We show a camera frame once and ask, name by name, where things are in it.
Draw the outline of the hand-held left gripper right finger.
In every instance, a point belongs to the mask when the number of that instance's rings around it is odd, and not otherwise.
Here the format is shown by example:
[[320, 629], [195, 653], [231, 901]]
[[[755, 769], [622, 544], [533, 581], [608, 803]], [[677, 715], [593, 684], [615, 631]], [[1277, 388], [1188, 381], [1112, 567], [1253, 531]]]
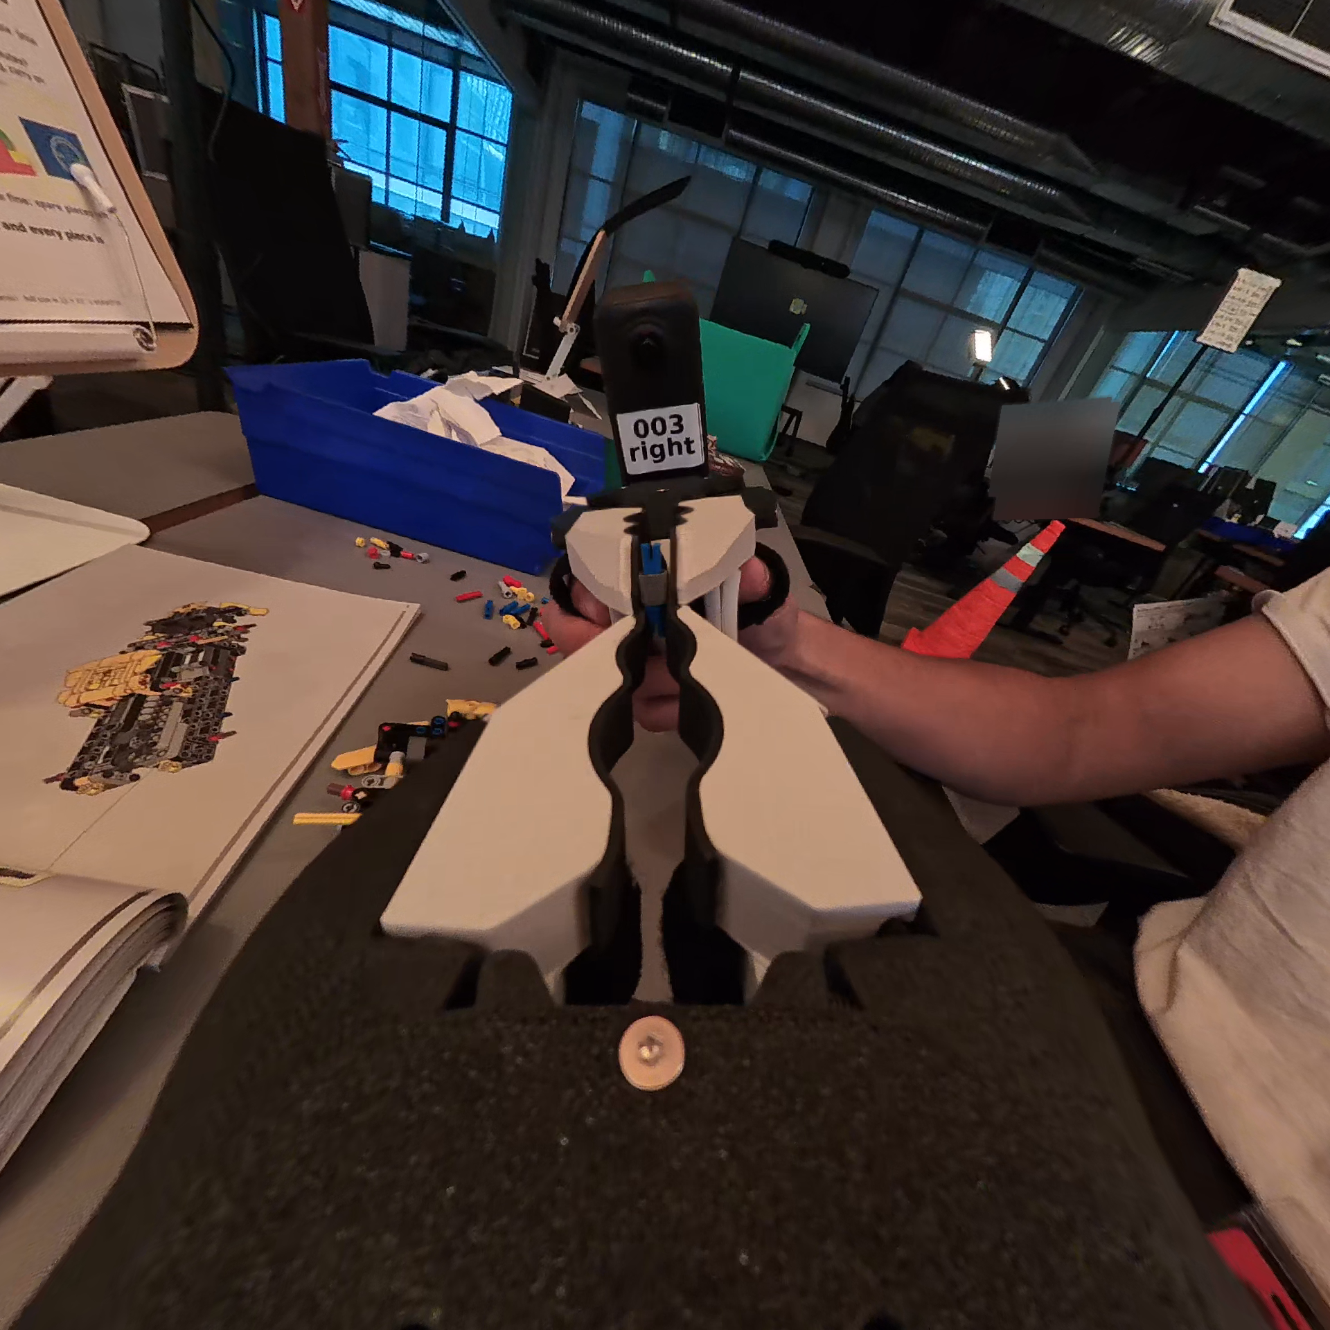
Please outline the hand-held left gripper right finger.
[[694, 610], [663, 624], [695, 758], [662, 900], [670, 988], [745, 990], [755, 958], [914, 922], [921, 890], [820, 706]]

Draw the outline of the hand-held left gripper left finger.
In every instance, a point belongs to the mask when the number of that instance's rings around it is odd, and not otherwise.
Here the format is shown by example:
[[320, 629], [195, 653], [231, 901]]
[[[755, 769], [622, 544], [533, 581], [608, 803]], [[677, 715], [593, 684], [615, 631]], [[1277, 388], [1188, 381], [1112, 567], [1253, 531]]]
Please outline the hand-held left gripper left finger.
[[642, 959], [613, 771], [652, 641], [623, 618], [498, 707], [379, 919], [529, 956], [568, 1001], [630, 1001]]

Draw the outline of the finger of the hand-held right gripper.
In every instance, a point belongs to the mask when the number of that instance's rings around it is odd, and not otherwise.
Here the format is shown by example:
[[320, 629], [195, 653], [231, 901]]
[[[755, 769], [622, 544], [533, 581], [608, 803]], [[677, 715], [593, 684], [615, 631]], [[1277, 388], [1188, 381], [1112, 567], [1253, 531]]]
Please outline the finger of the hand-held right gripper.
[[580, 596], [606, 613], [606, 624], [640, 616], [637, 545], [640, 508], [569, 508], [564, 512], [564, 553], [569, 564], [573, 613]]
[[737, 620], [744, 566], [756, 556], [756, 520], [746, 505], [681, 505], [670, 570], [680, 607], [702, 602], [705, 620]]

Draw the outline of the small black yellow toy subassembly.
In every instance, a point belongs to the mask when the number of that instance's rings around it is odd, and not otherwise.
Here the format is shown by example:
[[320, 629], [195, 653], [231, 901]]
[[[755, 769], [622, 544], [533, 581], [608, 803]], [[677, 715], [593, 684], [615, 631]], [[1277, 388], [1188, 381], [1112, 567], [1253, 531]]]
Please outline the small black yellow toy subassembly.
[[371, 743], [332, 758], [335, 778], [327, 786], [327, 797], [335, 807], [295, 812], [291, 823], [296, 828], [335, 829], [357, 823], [443, 740], [471, 724], [487, 722], [494, 711], [494, 703], [447, 700], [444, 711], [431, 720], [381, 724]]

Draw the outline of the person's right forearm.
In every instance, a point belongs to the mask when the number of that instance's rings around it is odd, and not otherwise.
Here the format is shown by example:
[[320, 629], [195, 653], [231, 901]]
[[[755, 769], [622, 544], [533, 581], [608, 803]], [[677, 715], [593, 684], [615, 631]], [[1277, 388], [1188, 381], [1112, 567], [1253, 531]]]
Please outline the person's right forearm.
[[1327, 711], [1252, 616], [1094, 674], [936, 660], [799, 616], [780, 668], [886, 756], [997, 805], [1087, 803], [1327, 758]]

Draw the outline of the person's right hand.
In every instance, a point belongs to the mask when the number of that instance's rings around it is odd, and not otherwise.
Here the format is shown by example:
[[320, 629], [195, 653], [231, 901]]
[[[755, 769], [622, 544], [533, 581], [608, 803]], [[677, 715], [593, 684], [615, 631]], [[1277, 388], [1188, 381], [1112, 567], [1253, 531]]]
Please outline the person's right hand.
[[[550, 591], [541, 618], [552, 643], [572, 657], [612, 625], [609, 609], [573, 574], [562, 578], [564, 591]], [[832, 710], [835, 670], [845, 659], [841, 641], [854, 643], [842, 629], [799, 607], [789, 593], [762, 623], [741, 628], [738, 643], [749, 654], [814, 699], [823, 715]], [[634, 721], [652, 733], [677, 728], [680, 690], [663, 657], [652, 656], [633, 699]]]

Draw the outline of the white stand base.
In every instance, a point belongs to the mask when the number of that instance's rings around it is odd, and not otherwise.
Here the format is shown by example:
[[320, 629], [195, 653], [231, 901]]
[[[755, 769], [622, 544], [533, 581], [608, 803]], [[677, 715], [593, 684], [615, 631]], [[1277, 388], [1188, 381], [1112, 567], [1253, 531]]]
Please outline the white stand base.
[[606, 261], [609, 240], [622, 230], [624, 225], [677, 200], [690, 183], [691, 175], [676, 178], [656, 190], [633, 200], [624, 208], [608, 217], [600, 226], [583, 251], [562, 312], [552, 322], [552, 326], [559, 333], [557, 350], [550, 358], [546, 370], [529, 380], [532, 390], [540, 391], [555, 401], [562, 401], [570, 393], [576, 393], [576, 387], [564, 372], [580, 339], [584, 308], [594, 291], [601, 268]]

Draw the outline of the scatter of small colourful toy pieces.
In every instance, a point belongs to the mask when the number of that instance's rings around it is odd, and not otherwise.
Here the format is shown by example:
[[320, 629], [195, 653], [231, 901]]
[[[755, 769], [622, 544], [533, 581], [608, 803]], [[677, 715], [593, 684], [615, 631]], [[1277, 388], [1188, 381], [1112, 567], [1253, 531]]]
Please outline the scatter of small colourful toy pieces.
[[[357, 537], [354, 546], [370, 559], [374, 570], [385, 571], [392, 560], [410, 563], [424, 567], [431, 556], [424, 549], [403, 548], [394, 541], [378, 537]], [[465, 584], [469, 578], [467, 570], [454, 570], [449, 580], [454, 584]], [[482, 620], [487, 624], [501, 624], [505, 631], [512, 634], [534, 634], [539, 639], [540, 653], [544, 657], [557, 654], [557, 647], [541, 624], [541, 609], [548, 605], [548, 599], [537, 595], [511, 574], [503, 574], [494, 582], [494, 595], [486, 588], [462, 588], [454, 595], [454, 603], [458, 606], [479, 603]], [[539, 654], [514, 657], [514, 650], [504, 645], [487, 657], [489, 668], [498, 668], [509, 663], [516, 672], [527, 672], [537, 668], [541, 657]]]

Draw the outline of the green bin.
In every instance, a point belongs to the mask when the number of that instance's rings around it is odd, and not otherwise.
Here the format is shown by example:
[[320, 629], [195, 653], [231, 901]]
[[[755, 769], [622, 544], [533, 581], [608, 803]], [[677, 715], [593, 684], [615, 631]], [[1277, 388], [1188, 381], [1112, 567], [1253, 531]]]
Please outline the green bin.
[[764, 462], [778, 434], [795, 361], [810, 325], [796, 325], [789, 344], [769, 341], [706, 319], [699, 321], [703, 402], [690, 409], [692, 434], [701, 427], [719, 454]]

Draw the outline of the black office chair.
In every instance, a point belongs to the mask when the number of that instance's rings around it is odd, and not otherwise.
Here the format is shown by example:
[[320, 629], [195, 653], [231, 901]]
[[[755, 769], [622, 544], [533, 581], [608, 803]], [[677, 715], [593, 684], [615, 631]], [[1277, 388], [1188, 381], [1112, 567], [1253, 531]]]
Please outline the black office chair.
[[791, 535], [832, 624], [877, 639], [897, 574], [920, 542], [985, 483], [1010, 380], [982, 383], [907, 361], [856, 408]]

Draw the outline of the crumpled white paper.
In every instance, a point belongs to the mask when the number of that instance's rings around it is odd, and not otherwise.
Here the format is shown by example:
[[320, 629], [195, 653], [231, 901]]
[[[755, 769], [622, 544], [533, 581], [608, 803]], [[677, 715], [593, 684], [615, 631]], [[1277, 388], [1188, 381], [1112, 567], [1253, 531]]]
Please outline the crumpled white paper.
[[504, 437], [486, 408], [504, 394], [525, 387], [526, 383], [515, 376], [467, 372], [407, 401], [389, 402], [378, 408], [374, 416], [479, 449], [493, 458], [537, 467], [557, 477], [562, 502], [580, 505], [580, 499], [570, 498], [573, 474], [540, 445]]

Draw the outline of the orange traffic cone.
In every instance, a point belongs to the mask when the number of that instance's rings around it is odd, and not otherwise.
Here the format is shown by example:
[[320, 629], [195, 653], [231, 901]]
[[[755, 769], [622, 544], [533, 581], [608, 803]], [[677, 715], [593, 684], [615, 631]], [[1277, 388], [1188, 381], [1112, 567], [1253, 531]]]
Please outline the orange traffic cone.
[[993, 574], [950, 606], [924, 629], [911, 628], [902, 650], [940, 660], [968, 660], [990, 632], [1062, 535], [1065, 524], [1050, 521]]

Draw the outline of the blue plastic bin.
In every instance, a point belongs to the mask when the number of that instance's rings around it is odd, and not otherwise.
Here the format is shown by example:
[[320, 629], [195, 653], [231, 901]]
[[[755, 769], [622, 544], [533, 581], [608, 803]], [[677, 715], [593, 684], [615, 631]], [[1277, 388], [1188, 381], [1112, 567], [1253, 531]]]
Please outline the blue plastic bin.
[[[523, 573], [555, 559], [552, 526], [565, 503], [554, 474], [374, 416], [439, 383], [364, 361], [235, 366], [227, 376], [263, 496]], [[485, 405], [501, 434], [548, 451], [573, 476], [572, 499], [604, 491], [606, 441], [511, 395]]]

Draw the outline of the white hanging sign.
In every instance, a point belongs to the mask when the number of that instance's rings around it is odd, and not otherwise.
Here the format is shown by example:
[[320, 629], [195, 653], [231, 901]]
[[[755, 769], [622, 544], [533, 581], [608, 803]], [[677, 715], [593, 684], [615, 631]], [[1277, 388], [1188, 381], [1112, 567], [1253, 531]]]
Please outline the white hanging sign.
[[1204, 327], [1194, 334], [1194, 344], [1224, 355], [1237, 354], [1283, 285], [1277, 276], [1238, 268]]

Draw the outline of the black wall screen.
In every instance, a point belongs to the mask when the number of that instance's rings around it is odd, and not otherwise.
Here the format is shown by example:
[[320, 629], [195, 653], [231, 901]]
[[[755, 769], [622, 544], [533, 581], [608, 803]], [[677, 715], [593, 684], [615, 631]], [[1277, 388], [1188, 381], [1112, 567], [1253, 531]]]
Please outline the black wall screen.
[[878, 291], [803, 251], [730, 243], [708, 319], [741, 334], [792, 347], [806, 329], [795, 368], [827, 383], [850, 370]]

